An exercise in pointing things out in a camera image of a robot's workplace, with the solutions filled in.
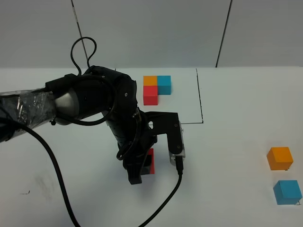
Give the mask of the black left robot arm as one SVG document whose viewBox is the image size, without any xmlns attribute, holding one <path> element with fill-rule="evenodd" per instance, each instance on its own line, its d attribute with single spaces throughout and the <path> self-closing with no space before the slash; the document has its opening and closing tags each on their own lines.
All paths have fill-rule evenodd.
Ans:
<svg viewBox="0 0 303 227">
<path fill-rule="evenodd" d="M 93 126 L 105 122 L 117 140 L 131 184 L 140 184 L 148 149 L 146 114 L 138 107 L 137 84 L 127 74 L 92 66 L 83 75 L 68 74 L 37 90 L 1 93 L 1 116 L 31 129 L 48 121 Z"/>
</svg>

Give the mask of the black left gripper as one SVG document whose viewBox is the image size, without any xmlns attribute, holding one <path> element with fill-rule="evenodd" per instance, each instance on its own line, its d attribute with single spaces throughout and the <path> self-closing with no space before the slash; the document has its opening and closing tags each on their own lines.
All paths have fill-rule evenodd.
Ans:
<svg viewBox="0 0 303 227">
<path fill-rule="evenodd" d="M 130 184 L 141 184 L 141 176 L 148 174 L 153 161 L 153 156 L 147 155 L 148 151 L 157 141 L 156 136 L 143 137 L 144 132 L 151 129 L 145 113 L 138 107 L 130 115 L 114 112 L 106 123 L 117 140 L 116 157 L 123 162 Z"/>
</svg>

